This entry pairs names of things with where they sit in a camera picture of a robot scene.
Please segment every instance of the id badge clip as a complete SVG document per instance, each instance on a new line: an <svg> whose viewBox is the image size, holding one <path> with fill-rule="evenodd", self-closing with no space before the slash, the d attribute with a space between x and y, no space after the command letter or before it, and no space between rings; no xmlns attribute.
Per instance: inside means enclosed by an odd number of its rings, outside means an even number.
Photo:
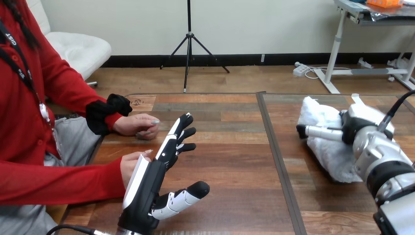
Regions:
<svg viewBox="0 0 415 235"><path fill-rule="evenodd" d="M47 107L46 107L46 105L45 105L44 103L40 103L40 104L39 104L39 110L40 110L40 113L41 113L41 115L42 115L43 119L44 119L44 120L45 120L48 124L50 124L49 112L47 111Z"/></svg>

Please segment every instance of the grey pants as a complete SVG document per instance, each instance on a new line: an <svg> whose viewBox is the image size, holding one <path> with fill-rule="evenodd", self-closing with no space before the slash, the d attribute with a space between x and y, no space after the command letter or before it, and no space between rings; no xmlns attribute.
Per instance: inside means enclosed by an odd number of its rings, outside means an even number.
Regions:
<svg viewBox="0 0 415 235"><path fill-rule="evenodd" d="M83 117L57 120L55 128L62 144L62 160L46 153L44 164L85 165L100 136L88 128ZM45 235L55 226L43 205L0 206L0 235Z"/></svg>

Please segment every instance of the black scrunchie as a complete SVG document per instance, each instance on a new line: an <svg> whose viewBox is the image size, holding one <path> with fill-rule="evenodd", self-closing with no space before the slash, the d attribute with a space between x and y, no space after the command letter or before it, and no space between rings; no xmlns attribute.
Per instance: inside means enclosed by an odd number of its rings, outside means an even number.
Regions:
<svg viewBox="0 0 415 235"><path fill-rule="evenodd" d="M108 135L110 130L105 123L105 118L115 113L126 117L132 110L127 98L118 94L111 94L107 99L107 103L97 100L86 106L88 127L96 135Z"/></svg>

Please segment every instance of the white desk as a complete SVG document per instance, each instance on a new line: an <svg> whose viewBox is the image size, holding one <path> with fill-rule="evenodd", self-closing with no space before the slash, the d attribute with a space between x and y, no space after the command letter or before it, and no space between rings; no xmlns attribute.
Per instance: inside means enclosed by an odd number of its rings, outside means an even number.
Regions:
<svg viewBox="0 0 415 235"><path fill-rule="evenodd" d="M342 41L343 27L345 19L349 18L355 24L361 26L397 26L397 25L415 25L415 20L381 20L372 21L368 16L369 10L361 4L351 2L349 0L334 0L338 9L341 11L341 18L337 34L334 37L333 49L331 51L330 60L327 66L327 72L324 74L321 69L314 70L321 82L332 94L340 94L336 87L331 83L333 75L379 75L390 74L394 76L398 81L405 85L410 90L415 89L415 85L410 81L411 74L415 67L415 48L412 53L412 57L409 60L408 67L406 69L354 69L354 70L333 70L336 62L337 54L339 52L340 43Z"/></svg>

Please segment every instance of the wood grain tabletop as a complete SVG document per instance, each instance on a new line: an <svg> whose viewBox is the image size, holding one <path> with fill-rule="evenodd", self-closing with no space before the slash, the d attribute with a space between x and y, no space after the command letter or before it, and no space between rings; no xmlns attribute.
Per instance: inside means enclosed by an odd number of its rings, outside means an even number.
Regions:
<svg viewBox="0 0 415 235"><path fill-rule="evenodd" d="M133 114L148 113L161 120L155 140L108 135L92 164L107 164L123 155L154 149L182 114L194 116L197 133L187 142L196 150L182 153L164 179L161 194L203 180L209 195L161 221L156 235L294 235L291 200L300 210L299 223L307 234L380 234L372 219L376 206L363 183L339 184L323 171L295 126L306 95L261 94L270 125L264 121L255 94L148 94L130 95ZM343 95L312 95L320 104L347 109L353 100ZM365 104L386 112L395 96L362 96ZM402 105L393 119L395 139L415 160L415 115ZM266 128L277 143L270 143ZM287 200L277 172L272 145L283 158L294 192ZM115 234L122 198L70 205L62 223L76 224ZM62 230L59 235L79 234Z"/></svg>

